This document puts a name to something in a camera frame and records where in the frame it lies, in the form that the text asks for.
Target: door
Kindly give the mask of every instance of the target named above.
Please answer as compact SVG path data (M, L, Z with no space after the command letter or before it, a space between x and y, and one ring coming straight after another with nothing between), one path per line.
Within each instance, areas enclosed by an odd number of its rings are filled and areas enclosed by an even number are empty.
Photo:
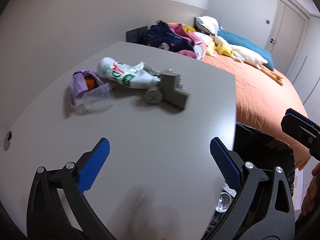
M288 71L298 46L305 20L291 7L280 1L267 50L271 53L275 69L283 74Z

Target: pillow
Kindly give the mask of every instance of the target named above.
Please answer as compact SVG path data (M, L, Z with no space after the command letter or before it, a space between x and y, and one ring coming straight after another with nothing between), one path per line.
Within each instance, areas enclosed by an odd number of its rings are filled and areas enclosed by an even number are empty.
M200 32L194 32L194 34L201 38L207 46L213 41L213 39L207 34L203 34Z
M196 17L196 27L203 33L211 34L215 36L218 34L219 23L215 18L210 16Z
M271 71L274 70L274 64L272 60L272 55L269 51L259 47L258 45L254 44L253 42L249 41L248 39L241 37L237 34L227 32L224 30L220 30L218 33L219 36L224 38L229 44L242 46L247 49L251 49L254 52L260 54L265 60L268 61L267 64L263 64L265 67L270 69Z

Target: human hand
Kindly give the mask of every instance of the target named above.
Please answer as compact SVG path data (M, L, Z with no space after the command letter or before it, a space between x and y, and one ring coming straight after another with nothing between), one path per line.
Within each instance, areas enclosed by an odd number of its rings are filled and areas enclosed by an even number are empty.
M317 178L319 175L319 171L320 171L320 163L318 163L311 172L313 178L310 182L310 185L307 189L307 194L304 197L303 203L301 206L301 213L303 216L311 212L315 206L315 197L318 192Z

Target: gray 3d printed part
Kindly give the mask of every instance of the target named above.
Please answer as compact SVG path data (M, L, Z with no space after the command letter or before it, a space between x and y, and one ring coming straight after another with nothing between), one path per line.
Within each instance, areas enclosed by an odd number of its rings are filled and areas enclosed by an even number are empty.
M158 87L151 87L145 94L144 100L150 105L157 105L163 99L163 95Z
M167 73L164 70L161 72L160 79L159 90L163 94L163 100L185 109L190 93L177 88L180 75Z

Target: orange bedsheet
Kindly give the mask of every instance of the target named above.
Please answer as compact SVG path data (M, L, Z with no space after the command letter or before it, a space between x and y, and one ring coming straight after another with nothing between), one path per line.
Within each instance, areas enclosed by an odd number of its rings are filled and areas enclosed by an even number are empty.
M302 169L310 158L309 150L281 130L281 120L288 108L307 117L303 104L290 83L283 76L280 86L262 71L230 57L204 56L203 62L228 71L236 77L237 121L282 140L294 150L296 168Z

